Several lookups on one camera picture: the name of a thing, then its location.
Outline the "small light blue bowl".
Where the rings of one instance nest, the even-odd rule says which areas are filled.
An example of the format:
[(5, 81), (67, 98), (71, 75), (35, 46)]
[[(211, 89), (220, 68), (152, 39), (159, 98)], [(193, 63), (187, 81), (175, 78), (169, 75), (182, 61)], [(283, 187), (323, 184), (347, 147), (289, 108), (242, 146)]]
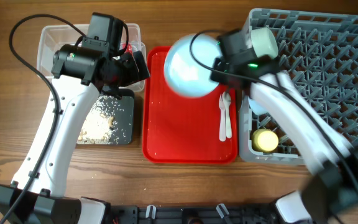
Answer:
[(258, 104), (258, 102), (253, 100), (251, 97), (248, 97), (248, 102), (249, 102), (249, 106), (254, 114), (260, 116), (260, 115), (268, 113), (268, 111), (263, 106)]

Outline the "white plastic fork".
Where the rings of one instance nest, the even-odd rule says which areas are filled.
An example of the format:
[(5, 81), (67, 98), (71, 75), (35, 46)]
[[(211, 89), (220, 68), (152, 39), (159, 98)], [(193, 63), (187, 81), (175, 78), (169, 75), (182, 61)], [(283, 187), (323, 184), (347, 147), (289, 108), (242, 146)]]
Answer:
[(226, 119), (225, 119), (225, 106), (223, 102), (223, 95), (219, 96), (219, 109), (220, 109), (220, 124), (219, 124), (219, 140), (224, 142), (226, 140)]

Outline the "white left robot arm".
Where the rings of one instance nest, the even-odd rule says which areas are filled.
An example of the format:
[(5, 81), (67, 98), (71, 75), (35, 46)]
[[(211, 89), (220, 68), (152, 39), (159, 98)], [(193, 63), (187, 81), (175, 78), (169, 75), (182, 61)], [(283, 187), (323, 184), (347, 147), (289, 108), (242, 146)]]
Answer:
[(87, 33), (56, 51), (50, 96), (26, 159), (8, 185), (0, 184), (2, 222), (112, 223), (111, 204), (65, 196), (68, 168), (90, 109), (102, 94), (150, 77), (141, 51), (129, 53), (127, 24), (93, 13)]

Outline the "yellow plastic cup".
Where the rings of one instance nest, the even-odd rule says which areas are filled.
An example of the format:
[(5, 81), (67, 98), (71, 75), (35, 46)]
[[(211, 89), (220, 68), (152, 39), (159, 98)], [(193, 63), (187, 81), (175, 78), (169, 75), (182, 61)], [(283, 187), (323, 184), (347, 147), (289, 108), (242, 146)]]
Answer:
[(251, 140), (255, 151), (271, 153), (278, 147), (278, 136), (269, 129), (254, 131)]

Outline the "red snack wrapper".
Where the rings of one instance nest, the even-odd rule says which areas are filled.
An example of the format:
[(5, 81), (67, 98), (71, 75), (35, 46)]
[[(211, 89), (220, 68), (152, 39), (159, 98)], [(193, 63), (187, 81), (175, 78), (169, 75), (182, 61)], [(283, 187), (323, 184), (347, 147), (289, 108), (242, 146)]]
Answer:
[(133, 54), (132, 45), (131, 45), (131, 44), (128, 44), (128, 45), (127, 45), (126, 53)]

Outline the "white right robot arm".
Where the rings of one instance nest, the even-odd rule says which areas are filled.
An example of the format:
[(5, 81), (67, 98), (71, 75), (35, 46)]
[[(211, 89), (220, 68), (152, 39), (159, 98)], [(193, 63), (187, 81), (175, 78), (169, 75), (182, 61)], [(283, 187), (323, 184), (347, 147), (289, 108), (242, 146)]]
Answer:
[(311, 179), (280, 197), (274, 207), (283, 223), (330, 218), (358, 205), (358, 146), (335, 131), (300, 95), (278, 59), (278, 47), (267, 28), (245, 36), (235, 29), (218, 36), (221, 56), (211, 78), (249, 97), (273, 117), (303, 157)]

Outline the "white plastic spoon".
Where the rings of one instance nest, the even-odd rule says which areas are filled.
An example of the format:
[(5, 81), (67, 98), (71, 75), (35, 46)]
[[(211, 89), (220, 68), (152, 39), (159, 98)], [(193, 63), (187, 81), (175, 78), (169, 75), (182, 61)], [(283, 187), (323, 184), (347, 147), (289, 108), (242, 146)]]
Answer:
[(228, 92), (223, 93), (223, 103), (225, 107), (225, 117), (226, 117), (226, 137), (228, 139), (232, 138), (232, 127), (231, 127), (231, 118), (229, 114), (229, 107), (231, 105), (231, 96)]

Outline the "large light blue plate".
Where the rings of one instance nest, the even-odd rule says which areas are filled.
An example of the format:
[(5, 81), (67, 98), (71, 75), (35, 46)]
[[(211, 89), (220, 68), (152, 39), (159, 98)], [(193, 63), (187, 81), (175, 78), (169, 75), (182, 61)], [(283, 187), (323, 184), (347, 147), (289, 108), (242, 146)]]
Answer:
[(190, 44), (193, 34), (176, 41), (165, 58), (164, 78), (176, 94), (186, 98), (201, 98), (215, 90), (218, 82), (210, 80), (214, 59), (221, 56), (216, 39), (201, 34)]

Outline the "green bowl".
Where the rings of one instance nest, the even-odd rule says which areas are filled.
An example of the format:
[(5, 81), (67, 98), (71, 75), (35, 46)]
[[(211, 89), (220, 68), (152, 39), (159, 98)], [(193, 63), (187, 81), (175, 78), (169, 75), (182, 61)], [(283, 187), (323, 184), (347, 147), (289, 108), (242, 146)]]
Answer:
[(250, 33), (252, 48), (256, 56), (263, 57), (265, 55), (274, 59), (278, 56), (278, 46), (273, 32), (264, 27), (254, 29)]

